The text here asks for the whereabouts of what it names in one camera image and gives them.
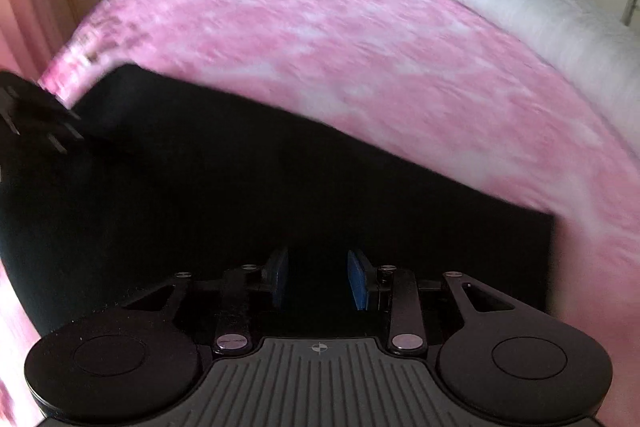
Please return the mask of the black garment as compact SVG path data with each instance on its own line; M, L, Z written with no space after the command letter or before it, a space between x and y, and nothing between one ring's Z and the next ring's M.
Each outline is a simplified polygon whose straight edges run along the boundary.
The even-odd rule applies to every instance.
M178 272L287 251L302 303L349 251L460 271L547 310L554 220L320 122L125 65L71 110L66 152L1 140L1 261L40 334Z

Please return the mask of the pink floral blanket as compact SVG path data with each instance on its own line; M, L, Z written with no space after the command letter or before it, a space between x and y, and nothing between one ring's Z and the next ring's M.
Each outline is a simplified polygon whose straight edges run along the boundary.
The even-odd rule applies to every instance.
M103 0L33 83L72 108L125 65L548 213L548 309L387 265L358 311L348 255L346 289L304 306L288 254L280 301L266 259L40 334L1 261L3 425L638 424L639 145L520 39L457 0Z

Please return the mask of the white striped duvet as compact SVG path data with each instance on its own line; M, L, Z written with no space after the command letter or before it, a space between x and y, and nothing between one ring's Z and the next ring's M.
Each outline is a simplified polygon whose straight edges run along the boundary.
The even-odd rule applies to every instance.
M632 147L639 145L639 38L592 0L457 0L521 40Z

